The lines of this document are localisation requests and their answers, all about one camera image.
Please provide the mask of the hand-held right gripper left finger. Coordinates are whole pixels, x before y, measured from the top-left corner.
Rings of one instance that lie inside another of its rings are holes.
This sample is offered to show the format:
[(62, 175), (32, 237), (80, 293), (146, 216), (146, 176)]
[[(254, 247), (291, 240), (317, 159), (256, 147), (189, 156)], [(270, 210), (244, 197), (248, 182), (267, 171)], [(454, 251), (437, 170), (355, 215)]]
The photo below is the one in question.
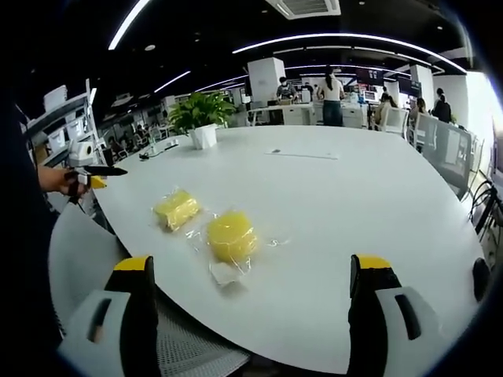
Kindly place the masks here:
[(126, 258), (74, 311), (58, 356), (76, 376), (158, 376), (153, 257)]

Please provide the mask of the person's left hand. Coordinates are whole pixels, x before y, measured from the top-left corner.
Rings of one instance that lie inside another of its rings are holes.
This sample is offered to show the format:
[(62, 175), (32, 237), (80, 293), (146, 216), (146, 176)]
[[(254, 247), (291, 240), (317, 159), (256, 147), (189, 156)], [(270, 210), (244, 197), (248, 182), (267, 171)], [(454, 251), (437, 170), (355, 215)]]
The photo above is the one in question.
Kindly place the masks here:
[(79, 182), (78, 173), (68, 168), (39, 165), (39, 185), (44, 192), (59, 192), (70, 197), (80, 197), (89, 189)]

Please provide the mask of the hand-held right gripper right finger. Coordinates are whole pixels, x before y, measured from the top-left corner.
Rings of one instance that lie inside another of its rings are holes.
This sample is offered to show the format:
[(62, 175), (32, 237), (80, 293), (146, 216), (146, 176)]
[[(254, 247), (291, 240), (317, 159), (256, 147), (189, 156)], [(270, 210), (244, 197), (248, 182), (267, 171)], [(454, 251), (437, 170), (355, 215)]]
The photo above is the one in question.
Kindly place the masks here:
[(424, 376), (447, 350), (439, 318), (391, 264), (351, 256), (348, 376)]

